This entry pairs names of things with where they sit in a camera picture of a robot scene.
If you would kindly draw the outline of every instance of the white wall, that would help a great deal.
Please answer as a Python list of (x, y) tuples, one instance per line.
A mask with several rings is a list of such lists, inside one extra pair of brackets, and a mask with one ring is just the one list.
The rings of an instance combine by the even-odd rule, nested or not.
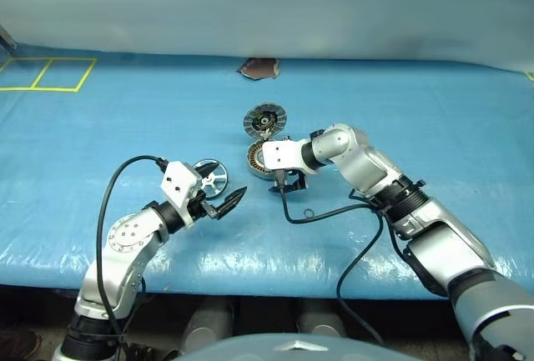
[(0, 0), (21, 43), (534, 69), (534, 0)]

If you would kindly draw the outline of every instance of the metal disc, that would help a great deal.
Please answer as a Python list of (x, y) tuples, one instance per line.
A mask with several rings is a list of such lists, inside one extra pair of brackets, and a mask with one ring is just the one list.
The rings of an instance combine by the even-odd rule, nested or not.
[(276, 103), (261, 103), (244, 116), (243, 128), (253, 138), (267, 140), (281, 132), (287, 122), (285, 110)]
[(264, 154), (261, 148), (263, 140), (258, 140), (255, 143), (250, 144), (249, 150), (247, 151), (247, 162), (252, 173), (256, 176), (259, 176), (262, 179), (272, 180), (273, 172), (270, 169), (267, 169), (264, 165)]
[(210, 200), (218, 197), (228, 186), (228, 170), (216, 159), (202, 159), (193, 165), (193, 168), (205, 163), (217, 163), (219, 165), (212, 173), (202, 179), (202, 190), (206, 193), (206, 199)]

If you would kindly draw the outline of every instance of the floor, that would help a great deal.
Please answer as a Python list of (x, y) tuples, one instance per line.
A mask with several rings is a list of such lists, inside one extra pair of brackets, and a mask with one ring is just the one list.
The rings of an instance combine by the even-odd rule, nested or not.
[[(17, 326), (30, 328), (43, 338), (41, 348), (30, 361), (52, 357), (63, 340), (75, 295), (74, 291), (0, 288), (3, 306), (14, 309), (16, 305), (20, 310)], [(154, 361), (161, 360), (179, 346), (181, 333), (202, 299), (202, 296), (178, 294), (149, 296), (131, 325), (129, 341), (153, 347)], [(295, 323), (290, 317), (294, 303), (292, 298), (241, 298), (241, 318), (234, 326), (234, 333), (295, 332)], [(467, 346), (447, 302), (382, 300), (353, 301), (350, 305), (397, 351), (429, 361), (469, 359)], [(340, 314), (351, 338), (368, 339), (354, 322)]]

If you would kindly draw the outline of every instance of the small washer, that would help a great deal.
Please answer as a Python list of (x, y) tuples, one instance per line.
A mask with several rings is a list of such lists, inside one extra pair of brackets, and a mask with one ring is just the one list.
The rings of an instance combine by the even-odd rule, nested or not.
[(202, 190), (206, 193), (206, 199), (211, 200), (218, 197), (228, 186), (228, 170), (216, 159), (202, 159), (193, 165), (193, 168), (206, 163), (217, 163), (219, 165), (212, 173), (202, 179)]
[(313, 218), (315, 216), (315, 212), (311, 208), (307, 208), (304, 210), (304, 216), (307, 218)]

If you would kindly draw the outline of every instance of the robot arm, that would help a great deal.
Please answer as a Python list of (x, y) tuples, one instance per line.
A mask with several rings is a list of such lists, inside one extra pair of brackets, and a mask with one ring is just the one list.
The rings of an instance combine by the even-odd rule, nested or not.
[(424, 182), (413, 183), (371, 147), (365, 133), (336, 123), (313, 132), (310, 140), (265, 142), (263, 155), (279, 188), (286, 185), (285, 171), (309, 174), (335, 164), (407, 241), (404, 260), (423, 285), (451, 299), (476, 359), (534, 359), (532, 295), (497, 273), (484, 244), (421, 190)]
[[(200, 189), (217, 163), (192, 168), (187, 163), (167, 163), (161, 188), (165, 200), (152, 202), (135, 215), (119, 219), (108, 232), (102, 251), (103, 289), (120, 329), (132, 313), (144, 269), (169, 235), (209, 215), (220, 219), (233, 209), (246, 188), (231, 193), (219, 207), (205, 201)], [(53, 361), (113, 360), (121, 338), (113, 328), (98, 290), (97, 264), (93, 262), (83, 279), (63, 344)]]

